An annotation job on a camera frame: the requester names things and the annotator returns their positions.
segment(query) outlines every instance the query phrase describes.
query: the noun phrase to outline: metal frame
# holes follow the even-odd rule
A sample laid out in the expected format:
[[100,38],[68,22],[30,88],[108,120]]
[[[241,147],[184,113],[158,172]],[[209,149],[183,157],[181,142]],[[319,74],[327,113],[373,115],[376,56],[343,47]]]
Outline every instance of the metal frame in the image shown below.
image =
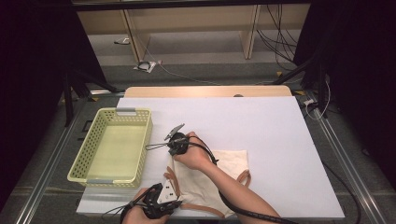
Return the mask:
[[25,205],[23,206],[16,223],[18,223],[18,224],[19,223],[30,223],[30,221],[32,220],[32,218],[35,214],[35,210],[37,209],[37,207],[44,195],[44,192],[46,191],[46,187],[52,178],[52,175],[59,163],[60,158],[62,157],[65,147],[69,141],[70,135],[75,128],[76,120],[78,119],[78,115],[82,111],[82,108],[86,102],[87,102],[87,99],[81,99],[78,101],[78,104],[76,106],[76,115],[71,120],[70,125],[68,127],[64,128],[64,132],[62,133],[55,149],[53,150],[53,152],[49,158],[49,161],[47,162],[47,165],[44,168],[43,173],[38,178],[38,181],[35,184],[35,187],[33,188],[32,193],[30,194]]
[[[311,99],[315,99],[314,94],[310,91],[308,92],[308,96]],[[370,221],[372,223],[387,223],[381,211],[379,210],[379,207],[374,197],[370,193],[370,190],[368,190],[367,186],[364,184],[364,181],[359,175],[359,172],[355,168],[352,159],[349,158],[347,151],[342,146],[340,140],[338,140],[337,135],[332,129],[332,125],[327,119],[321,116],[322,112],[318,108],[314,110],[314,113],[315,118],[318,119],[322,131],[324,132],[330,145],[332,146],[333,152],[337,157],[337,160],[340,162],[341,167],[346,173],[347,179],[349,180],[352,188],[355,190],[356,195],[361,201],[361,206],[366,212],[368,218],[370,218]]]

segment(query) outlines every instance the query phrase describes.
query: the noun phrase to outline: table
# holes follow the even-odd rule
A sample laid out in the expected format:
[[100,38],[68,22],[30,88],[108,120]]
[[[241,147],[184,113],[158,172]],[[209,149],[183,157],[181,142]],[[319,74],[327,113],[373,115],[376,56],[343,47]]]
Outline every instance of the table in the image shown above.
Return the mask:
[[[229,97],[236,94],[245,97]],[[207,140],[206,143],[212,149],[246,149],[252,173],[250,187],[272,204],[282,217],[344,217],[321,166],[300,108],[287,87],[133,87],[125,92],[125,98],[120,99],[118,106],[131,105],[150,107],[154,123],[151,143],[162,141],[163,131],[168,131],[169,126],[176,126],[176,120],[183,117],[181,120],[187,123],[185,129],[195,127],[194,130]],[[191,108],[201,109],[194,112]],[[229,113],[216,113],[224,108]],[[186,111],[190,111],[189,116],[183,116],[187,114]],[[264,113],[265,116],[258,117],[259,113]],[[287,116],[280,121],[274,119],[283,115]],[[228,139],[226,143],[210,137],[227,129],[233,131],[224,133],[223,138]],[[241,144],[241,141],[237,140],[240,138],[255,140]],[[162,174],[168,160],[167,156],[167,150],[148,152],[142,187],[164,181]],[[127,203],[136,192],[137,189],[115,191],[112,188],[88,187],[79,204],[78,213],[88,216],[101,214]],[[179,209],[172,217],[216,218],[211,214]]]

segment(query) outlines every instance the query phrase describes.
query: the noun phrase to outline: floor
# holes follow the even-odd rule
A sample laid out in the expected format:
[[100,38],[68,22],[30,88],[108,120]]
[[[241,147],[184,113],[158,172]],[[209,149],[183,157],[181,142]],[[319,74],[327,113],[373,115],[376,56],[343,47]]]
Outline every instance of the floor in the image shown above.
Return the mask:
[[[291,35],[298,39],[299,31],[290,31]],[[276,32],[268,32],[268,36],[276,38]],[[90,36],[92,47],[97,55],[99,63],[103,66],[104,71],[113,69],[116,66],[135,66],[134,56],[130,45],[114,44],[114,42],[122,43],[126,35],[95,35]],[[178,64],[196,64],[197,66],[231,66],[230,64],[247,64],[253,66],[257,63],[272,63],[276,66],[275,54],[264,46],[262,41],[256,36],[253,48],[252,58],[246,60],[242,53],[242,47],[239,41],[237,32],[213,32],[213,33],[183,33],[183,34],[157,34],[153,35],[150,39],[148,46],[148,54],[145,60],[150,62],[162,61],[164,65],[173,65],[176,67]],[[285,60],[279,59],[281,66],[286,68],[293,68],[293,65],[286,63]],[[285,69],[279,66],[279,72],[285,73]],[[268,79],[275,80],[278,74],[268,74]],[[299,80],[301,76],[294,77],[287,85],[293,90],[300,90]],[[315,97],[315,92],[312,91],[312,97]],[[296,99],[301,103],[305,101],[306,96],[296,96]],[[115,105],[117,99],[106,98],[98,102],[84,103],[82,110],[89,110],[91,115],[101,106]],[[351,127],[344,118],[342,112],[337,110],[336,104],[330,104],[328,107],[328,121],[331,123],[333,132],[325,133],[329,128],[327,123],[317,121],[315,118],[319,116],[317,112],[310,113],[310,118],[304,111],[302,105],[302,113],[305,116],[306,123],[309,131],[314,139],[315,145],[318,149],[319,156],[329,164],[332,170],[340,176],[346,185],[353,191],[353,194],[360,199],[361,220],[359,223],[396,223],[396,193],[391,188],[387,179],[382,176],[376,164],[370,159],[369,155],[365,155],[364,146],[361,144],[359,137],[355,134],[353,127]],[[81,120],[87,120],[89,117],[85,113],[81,114]],[[47,161],[52,158],[54,148],[60,148],[59,139],[67,138],[73,139],[73,146],[71,148],[78,148],[81,144],[78,139],[84,136],[83,132],[74,132],[71,136],[64,136],[64,106],[60,102],[60,109],[53,118],[53,122],[49,127],[49,132],[43,139],[40,150],[37,151],[31,163],[23,174],[20,183],[15,188],[7,206],[0,215],[0,223],[117,223],[117,219],[113,218],[108,222],[104,222],[98,218],[87,218],[84,216],[76,215],[76,207],[78,198],[80,198],[83,188],[69,186],[65,176],[67,173],[61,172],[60,174],[48,174],[49,184],[46,191],[41,197],[37,196],[39,203],[31,210],[34,214],[32,219],[26,222],[17,220],[20,212],[23,212],[23,206],[28,204],[28,199],[31,199],[32,192],[35,192],[41,179],[43,171],[46,170]],[[76,124],[76,130],[83,129],[83,122]],[[339,156],[346,151],[351,164],[350,166],[344,165],[340,162]],[[64,153],[61,157],[65,161],[74,159],[75,154]],[[57,170],[62,170],[64,166],[63,161],[56,161],[58,164]],[[335,221],[302,221],[302,223],[355,223],[357,220],[357,207],[353,198],[345,186],[340,182],[330,170],[329,178],[331,180],[333,189],[337,198],[342,205],[346,219]],[[351,179],[356,177],[351,174],[356,172],[358,180]],[[53,201],[52,196],[56,196],[57,200]],[[367,199],[373,200],[372,203],[376,205],[365,204]],[[63,210],[63,216],[59,217],[57,214],[59,210]]]

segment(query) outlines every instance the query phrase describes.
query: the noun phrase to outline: yellow plastic basket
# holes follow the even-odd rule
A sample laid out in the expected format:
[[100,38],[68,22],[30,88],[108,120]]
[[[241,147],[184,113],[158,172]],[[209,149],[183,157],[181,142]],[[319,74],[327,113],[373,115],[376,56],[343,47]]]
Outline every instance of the yellow plastic basket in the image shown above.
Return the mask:
[[98,110],[67,179],[83,186],[139,187],[151,130],[149,109],[125,116],[116,108]]

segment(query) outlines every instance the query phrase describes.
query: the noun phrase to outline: white table surface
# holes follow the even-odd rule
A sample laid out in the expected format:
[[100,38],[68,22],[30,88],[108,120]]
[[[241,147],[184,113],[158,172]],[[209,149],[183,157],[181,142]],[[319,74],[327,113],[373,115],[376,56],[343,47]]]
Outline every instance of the white table surface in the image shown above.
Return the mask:
[[[345,217],[318,152],[292,96],[211,98],[121,98],[118,107],[145,107],[152,113],[151,144],[181,123],[213,149],[247,150],[250,188],[282,217]],[[148,151],[141,187],[163,183],[167,147]],[[136,189],[87,187],[77,212],[101,215],[128,203]],[[211,214],[177,209],[172,217]]]

